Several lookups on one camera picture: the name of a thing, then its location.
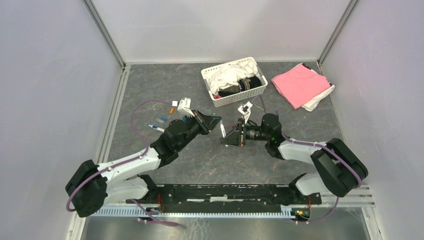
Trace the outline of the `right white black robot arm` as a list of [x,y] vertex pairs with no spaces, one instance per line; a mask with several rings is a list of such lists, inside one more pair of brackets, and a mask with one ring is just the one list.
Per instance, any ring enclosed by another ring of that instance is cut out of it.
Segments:
[[343,198],[362,185],[368,169],[339,138],[327,142],[301,141],[282,131],[279,117],[273,113],[262,116],[260,125],[239,118],[234,128],[220,140],[220,144],[244,147],[248,140],[265,141],[267,153],[276,159],[293,160],[313,165],[316,173],[298,176],[289,189],[289,199],[302,204],[309,195],[331,192]]

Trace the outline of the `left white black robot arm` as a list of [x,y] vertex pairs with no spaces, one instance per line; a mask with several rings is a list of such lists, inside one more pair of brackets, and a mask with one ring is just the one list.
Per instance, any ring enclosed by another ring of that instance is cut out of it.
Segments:
[[139,174],[169,165],[198,135],[208,135],[222,120],[193,110],[193,116],[176,119],[159,138],[145,149],[118,160],[96,164],[89,159],[80,164],[65,191],[69,196],[66,209],[85,218],[102,206],[126,200],[153,203],[157,190]]

